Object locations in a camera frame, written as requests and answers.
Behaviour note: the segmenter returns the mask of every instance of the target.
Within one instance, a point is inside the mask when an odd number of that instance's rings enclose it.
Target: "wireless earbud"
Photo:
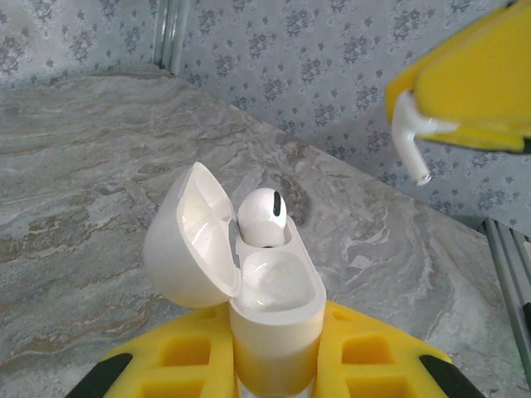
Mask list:
[[[238,210],[242,239],[251,246],[282,246],[285,243],[285,223],[284,199],[271,188],[251,192]]]

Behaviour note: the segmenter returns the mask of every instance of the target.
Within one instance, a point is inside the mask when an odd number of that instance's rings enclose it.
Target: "gray marble surface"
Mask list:
[[[3,91],[0,155],[2,397],[63,396],[186,312],[153,291],[140,251],[194,161],[236,208],[256,187],[283,193],[330,299],[446,351],[487,397],[530,394],[482,235],[177,78]]]

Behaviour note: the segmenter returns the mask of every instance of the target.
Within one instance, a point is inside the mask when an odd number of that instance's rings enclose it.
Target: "open case lid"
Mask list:
[[[217,179],[194,163],[171,186],[148,229],[144,264],[154,287],[189,308],[239,295],[234,209]]]

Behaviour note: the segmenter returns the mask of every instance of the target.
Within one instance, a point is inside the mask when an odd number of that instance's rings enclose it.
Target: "airpods case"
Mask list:
[[[253,247],[201,163],[169,189],[144,242],[154,287],[175,304],[229,303],[238,378],[258,396],[292,396],[315,375],[326,291],[293,220],[285,244]]]

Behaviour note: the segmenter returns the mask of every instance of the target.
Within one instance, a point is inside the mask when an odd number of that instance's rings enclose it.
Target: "floral wallpaper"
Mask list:
[[[531,235],[531,157],[421,143],[416,188],[384,117],[385,84],[503,0],[193,0],[181,74],[448,215]]]
[[[158,0],[2,0],[0,85],[151,61]]]

